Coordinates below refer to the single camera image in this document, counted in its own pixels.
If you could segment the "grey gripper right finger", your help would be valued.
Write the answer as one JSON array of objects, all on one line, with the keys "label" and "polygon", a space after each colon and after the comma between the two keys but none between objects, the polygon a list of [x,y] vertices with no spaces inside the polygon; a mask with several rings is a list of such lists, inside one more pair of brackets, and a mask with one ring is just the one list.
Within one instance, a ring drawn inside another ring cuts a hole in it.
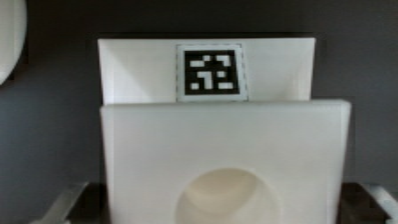
[{"label": "grey gripper right finger", "polygon": [[387,214],[384,224],[398,224],[398,199],[378,184],[364,183],[362,188],[371,195],[371,198]]}]

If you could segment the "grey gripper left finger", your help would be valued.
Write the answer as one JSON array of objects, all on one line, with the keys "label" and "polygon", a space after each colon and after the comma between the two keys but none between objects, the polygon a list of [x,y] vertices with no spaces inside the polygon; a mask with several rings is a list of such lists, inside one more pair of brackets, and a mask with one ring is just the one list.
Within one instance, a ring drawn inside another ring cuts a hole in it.
[{"label": "grey gripper left finger", "polygon": [[44,216],[30,224],[71,224],[69,214],[78,203],[89,183],[75,183],[64,189]]}]

